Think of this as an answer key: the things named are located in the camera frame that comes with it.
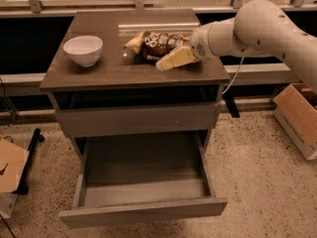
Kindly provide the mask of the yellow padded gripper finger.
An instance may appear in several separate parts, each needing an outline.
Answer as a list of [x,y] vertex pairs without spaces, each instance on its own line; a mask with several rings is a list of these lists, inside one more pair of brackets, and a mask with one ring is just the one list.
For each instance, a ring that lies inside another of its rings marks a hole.
[[156,67],[160,71],[165,71],[195,62],[198,62],[198,59],[194,56],[191,48],[181,46],[173,49],[169,54],[162,57],[156,63]]

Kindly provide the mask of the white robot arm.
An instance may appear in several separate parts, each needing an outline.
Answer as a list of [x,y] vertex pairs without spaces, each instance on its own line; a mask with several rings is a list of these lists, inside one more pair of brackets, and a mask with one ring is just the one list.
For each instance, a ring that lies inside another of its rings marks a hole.
[[236,16],[196,28],[185,46],[173,49],[156,67],[169,70],[215,57],[270,55],[317,92],[317,38],[298,28],[275,4],[254,0]]

